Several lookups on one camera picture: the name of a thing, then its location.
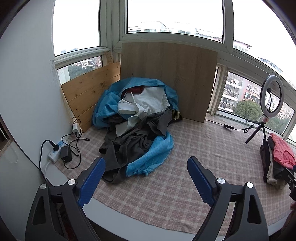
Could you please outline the beige folded garment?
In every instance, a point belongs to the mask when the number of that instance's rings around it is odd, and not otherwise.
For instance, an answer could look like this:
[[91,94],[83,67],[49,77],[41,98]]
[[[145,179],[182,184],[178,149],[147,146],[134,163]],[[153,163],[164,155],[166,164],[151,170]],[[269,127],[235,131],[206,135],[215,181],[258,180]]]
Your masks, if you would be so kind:
[[278,190],[282,190],[286,185],[285,180],[281,176],[283,170],[284,168],[279,163],[276,161],[271,162],[266,175],[267,184],[274,186]]

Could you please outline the pink folded garment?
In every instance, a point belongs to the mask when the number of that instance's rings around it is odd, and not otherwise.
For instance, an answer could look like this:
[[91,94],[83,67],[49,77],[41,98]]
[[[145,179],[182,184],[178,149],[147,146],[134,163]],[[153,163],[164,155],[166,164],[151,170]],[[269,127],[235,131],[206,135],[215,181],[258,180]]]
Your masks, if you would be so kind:
[[272,133],[271,138],[274,142],[273,156],[274,160],[278,162],[281,166],[292,170],[295,166],[295,156],[291,147],[287,142]]

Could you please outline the dark folded garment stack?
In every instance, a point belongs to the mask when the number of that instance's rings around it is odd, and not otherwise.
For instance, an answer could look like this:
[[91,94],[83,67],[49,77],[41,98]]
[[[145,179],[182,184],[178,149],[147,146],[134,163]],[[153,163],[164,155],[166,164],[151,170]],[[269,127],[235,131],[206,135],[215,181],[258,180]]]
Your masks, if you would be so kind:
[[266,175],[269,169],[269,165],[271,162],[275,161],[273,156],[274,142],[271,136],[269,136],[267,140],[263,139],[262,143],[263,144],[260,147],[260,157],[263,166],[263,181],[267,183]]

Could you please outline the white power strip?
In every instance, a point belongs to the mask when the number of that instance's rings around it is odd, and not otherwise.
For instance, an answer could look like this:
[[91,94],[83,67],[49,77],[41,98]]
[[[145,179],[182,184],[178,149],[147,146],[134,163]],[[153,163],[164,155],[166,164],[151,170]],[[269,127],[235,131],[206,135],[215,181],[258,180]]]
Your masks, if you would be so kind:
[[64,147],[64,145],[65,143],[63,141],[59,141],[58,144],[53,147],[53,150],[48,154],[48,158],[52,163],[58,161],[61,154],[61,148]]

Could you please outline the black power adapter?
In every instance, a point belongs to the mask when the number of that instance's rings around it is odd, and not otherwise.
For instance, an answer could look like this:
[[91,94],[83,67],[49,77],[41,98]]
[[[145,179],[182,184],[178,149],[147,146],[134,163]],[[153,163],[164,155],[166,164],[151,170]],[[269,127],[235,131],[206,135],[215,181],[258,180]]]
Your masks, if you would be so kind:
[[63,146],[61,148],[60,158],[64,163],[72,161],[72,151],[69,146]]

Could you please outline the pink plaid table cloth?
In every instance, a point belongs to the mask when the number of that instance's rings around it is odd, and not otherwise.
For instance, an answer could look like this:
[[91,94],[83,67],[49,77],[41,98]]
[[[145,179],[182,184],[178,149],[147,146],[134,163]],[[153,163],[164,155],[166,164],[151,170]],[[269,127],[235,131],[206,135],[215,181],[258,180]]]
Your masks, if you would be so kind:
[[273,225],[290,212],[290,190],[277,189],[263,180],[260,147],[263,133],[250,142],[233,121],[230,131],[225,120],[208,116],[203,123],[184,119],[169,126],[174,147],[166,160],[147,176],[132,176],[119,184],[101,181],[93,200],[84,206],[86,215],[106,221],[103,208],[148,225],[166,230],[195,234],[210,207],[199,195],[187,170],[187,160],[195,156],[216,177],[230,184],[252,182],[259,195],[265,219]]

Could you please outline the dark grey garment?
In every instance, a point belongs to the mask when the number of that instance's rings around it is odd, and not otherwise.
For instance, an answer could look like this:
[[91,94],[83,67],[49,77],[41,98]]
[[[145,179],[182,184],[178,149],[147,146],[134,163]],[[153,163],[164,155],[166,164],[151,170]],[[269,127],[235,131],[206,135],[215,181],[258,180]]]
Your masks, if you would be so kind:
[[160,166],[174,147],[168,131],[171,109],[145,117],[131,130],[116,136],[115,126],[107,129],[99,148],[106,162],[102,179],[118,184],[133,175],[148,175]]

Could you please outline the pine plank panel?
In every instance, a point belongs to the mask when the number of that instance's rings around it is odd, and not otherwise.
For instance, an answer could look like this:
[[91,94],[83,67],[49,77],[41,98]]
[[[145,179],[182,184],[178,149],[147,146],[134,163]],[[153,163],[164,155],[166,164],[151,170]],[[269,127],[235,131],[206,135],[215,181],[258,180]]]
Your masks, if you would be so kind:
[[120,63],[112,63],[78,76],[61,85],[75,118],[86,132],[92,126],[92,114],[105,90],[120,79]]

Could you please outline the black garment yellow stripes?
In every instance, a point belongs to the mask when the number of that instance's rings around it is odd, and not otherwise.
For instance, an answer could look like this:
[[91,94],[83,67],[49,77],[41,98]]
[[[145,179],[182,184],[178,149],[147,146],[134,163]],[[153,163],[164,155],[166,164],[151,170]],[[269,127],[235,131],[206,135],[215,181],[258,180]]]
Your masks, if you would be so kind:
[[183,119],[182,114],[180,111],[173,109],[171,111],[171,121],[177,122]]

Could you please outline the large wooden board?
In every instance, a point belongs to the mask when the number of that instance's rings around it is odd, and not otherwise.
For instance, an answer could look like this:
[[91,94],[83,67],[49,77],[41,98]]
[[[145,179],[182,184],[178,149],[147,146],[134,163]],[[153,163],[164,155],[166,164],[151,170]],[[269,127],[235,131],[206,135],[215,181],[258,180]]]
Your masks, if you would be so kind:
[[162,81],[177,92],[182,116],[202,123],[211,99],[217,56],[212,50],[176,43],[123,43],[120,76]]

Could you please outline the white wall charger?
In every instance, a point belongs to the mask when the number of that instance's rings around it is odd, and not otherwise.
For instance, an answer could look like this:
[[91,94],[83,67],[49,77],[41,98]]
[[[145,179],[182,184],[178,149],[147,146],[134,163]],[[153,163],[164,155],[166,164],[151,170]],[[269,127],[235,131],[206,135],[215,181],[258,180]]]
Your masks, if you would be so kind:
[[81,128],[80,128],[79,123],[74,123],[73,126],[72,126],[72,132],[73,132],[73,134],[74,134],[76,137],[79,137],[79,135],[80,135],[80,131],[81,131]]

